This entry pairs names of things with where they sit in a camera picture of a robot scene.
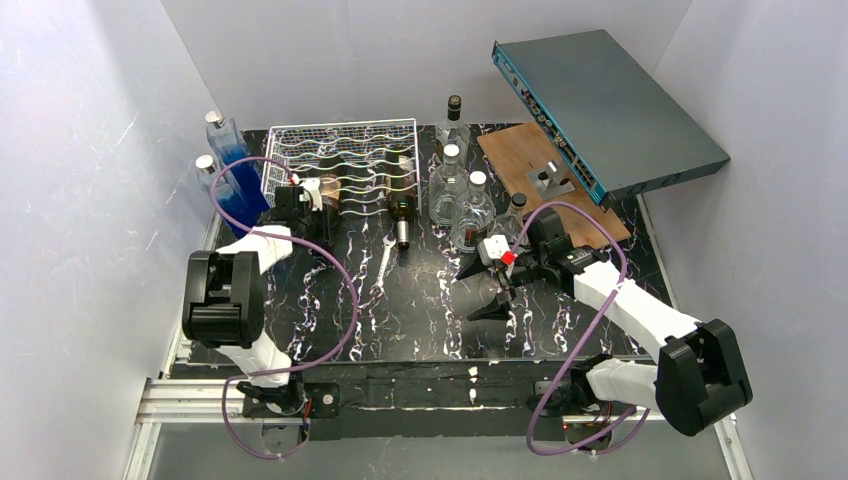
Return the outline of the clear blue-tinted bottle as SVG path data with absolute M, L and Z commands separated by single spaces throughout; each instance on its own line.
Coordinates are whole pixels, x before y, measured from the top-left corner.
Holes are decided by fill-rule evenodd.
M 211 197 L 211 188 L 221 169 L 221 163 L 210 154 L 203 154 L 195 160 L 195 174 L 201 190 Z M 251 206 L 231 172 L 226 173 L 217 183 L 215 198 L 222 209 L 245 226 L 253 227 L 259 213 Z

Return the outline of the dark wine bottle silver cap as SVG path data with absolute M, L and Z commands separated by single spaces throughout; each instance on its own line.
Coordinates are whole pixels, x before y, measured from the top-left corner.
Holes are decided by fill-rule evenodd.
M 341 177 L 345 175 L 346 167 L 344 160 L 340 155 L 330 158 L 323 158 L 319 163 L 319 170 L 322 181 L 321 195 L 323 198 L 323 208 L 341 208 Z

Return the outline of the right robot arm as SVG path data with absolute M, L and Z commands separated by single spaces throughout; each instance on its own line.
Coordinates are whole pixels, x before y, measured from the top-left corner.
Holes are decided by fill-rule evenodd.
M 547 392 L 531 398 L 539 413 L 579 411 L 618 402 L 656 410 L 693 436 L 748 405 L 753 391 L 733 329 L 701 322 L 655 298 L 622 274 L 625 261 L 576 246 L 545 204 L 525 218 L 519 240 L 483 239 L 457 279 L 490 271 L 499 290 L 469 320 L 507 320 L 515 290 L 543 280 L 595 309 L 630 335 L 652 364 L 596 355 L 569 368 Z

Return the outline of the square bottle dark label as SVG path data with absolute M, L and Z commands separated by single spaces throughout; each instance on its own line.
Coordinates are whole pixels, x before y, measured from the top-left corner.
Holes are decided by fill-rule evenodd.
M 461 119 L 462 99 L 451 95 L 447 103 L 447 116 L 435 126 L 437 153 L 442 157 L 444 147 L 454 144 L 459 147 L 459 162 L 467 164 L 467 154 L 471 144 L 470 127 Z

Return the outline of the metal bracket on board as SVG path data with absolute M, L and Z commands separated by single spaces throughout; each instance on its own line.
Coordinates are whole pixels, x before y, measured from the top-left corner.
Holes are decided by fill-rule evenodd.
M 575 190 L 569 174 L 562 160 L 551 160 L 544 167 L 528 171 L 525 177 L 542 200 L 551 200 Z

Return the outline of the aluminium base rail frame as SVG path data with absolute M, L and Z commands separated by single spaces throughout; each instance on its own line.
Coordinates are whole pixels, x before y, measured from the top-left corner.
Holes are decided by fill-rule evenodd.
M 223 381 L 221 379 L 150 380 L 142 393 L 135 424 L 144 428 L 144 439 L 134 446 L 145 451 L 152 449 L 152 438 L 161 423 L 221 423 L 228 418 L 233 424 L 250 424 L 241 416 L 240 392 L 227 394 L 227 413 L 221 412 Z M 715 424 L 725 463 L 733 479 L 751 479 L 742 442 L 737 431 L 737 417 L 732 414 Z

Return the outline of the clear bottle copper neck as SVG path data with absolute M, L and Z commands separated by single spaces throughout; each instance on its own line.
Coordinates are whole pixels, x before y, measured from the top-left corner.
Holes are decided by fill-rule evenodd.
M 522 211 L 526 203 L 524 193 L 513 194 L 506 210 L 494 218 L 490 235 L 504 235 L 507 242 L 513 244 L 523 228 Z

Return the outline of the wooden board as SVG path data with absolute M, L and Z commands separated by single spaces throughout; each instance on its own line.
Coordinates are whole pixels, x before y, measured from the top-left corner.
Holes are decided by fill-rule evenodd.
M 534 123 L 519 124 L 478 137 L 478 145 L 489 160 L 497 178 L 503 184 L 505 192 L 498 199 L 509 201 L 515 193 L 523 193 L 528 201 L 523 212 L 530 213 L 545 200 L 531 185 L 527 174 L 544 167 L 552 160 L 558 160 L 554 145 Z M 574 174 L 568 175 L 574 190 L 556 197 L 558 201 L 579 207 L 596 220 L 617 241 L 631 237 L 631 232 L 611 210 L 603 211 L 590 199 L 588 192 L 579 184 Z M 609 241 L 588 220 L 574 211 L 557 207 L 564 229 L 572 242 L 578 246 L 605 247 Z

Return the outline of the large clear round bottle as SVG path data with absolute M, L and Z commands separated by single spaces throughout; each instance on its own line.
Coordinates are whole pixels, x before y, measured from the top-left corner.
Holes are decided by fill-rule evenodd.
M 472 253 L 489 235 L 495 206 L 486 190 L 487 179 L 482 171 L 473 171 L 467 190 L 455 202 L 450 240 L 460 252 Z

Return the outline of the teal network switch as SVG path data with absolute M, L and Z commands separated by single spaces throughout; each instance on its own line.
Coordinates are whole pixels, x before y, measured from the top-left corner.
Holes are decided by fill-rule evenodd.
M 601 208 L 730 156 L 605 30 L 495 43 L 492 61 Z

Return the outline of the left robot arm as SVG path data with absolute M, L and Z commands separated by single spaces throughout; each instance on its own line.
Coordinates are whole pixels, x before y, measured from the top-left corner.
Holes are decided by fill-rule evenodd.
M 288 369 L 292 359 L 265 330 L 264 274 L 293 252 L 291 237 L 329 241 L 341 206 L 338 182 L 278 187 L 273 206 L 237 241 L 192 253 L 182 314 L 184 335 L 228 357 L 245 374 L 237 388 L 271 412 L 292 416 L 306 405 Z

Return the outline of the clear bottle white cap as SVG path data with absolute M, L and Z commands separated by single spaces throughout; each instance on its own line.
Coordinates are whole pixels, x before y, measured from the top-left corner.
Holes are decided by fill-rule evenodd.
M 452 224 L 454 204 L 467 190 L 468 171 L 462 164 L 460 147 L 447 144 L 443 147 L 442 161 L 429 178 L 428 202 L 431 221 L 438 227 Z

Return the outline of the silver wrench left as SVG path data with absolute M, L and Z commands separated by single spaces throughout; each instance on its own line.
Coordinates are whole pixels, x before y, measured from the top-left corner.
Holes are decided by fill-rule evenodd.
M 373 297 L 379 296 L 384 292 L 384 278 L 395 245 L 396 240 L 390 235 L 386 235 L 383 238 L 383 251 L 380 259 L 380 266 L 378 269 L 377 278 L 370 289 L 370 293 Z

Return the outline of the blue square bottle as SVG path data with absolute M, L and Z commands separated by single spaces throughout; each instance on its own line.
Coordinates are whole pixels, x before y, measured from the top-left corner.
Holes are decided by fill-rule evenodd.
M 238 130 L 234 118 L 212 110 L 205 115 L 205 121 L 208 143 L 222 163 L 229 166 L 250 157 L 248 145 Z M 269 208 L 262 191 L 260 176 L 252 162 L 232 167 L 230 172 L 253 210 L 262 213 Z

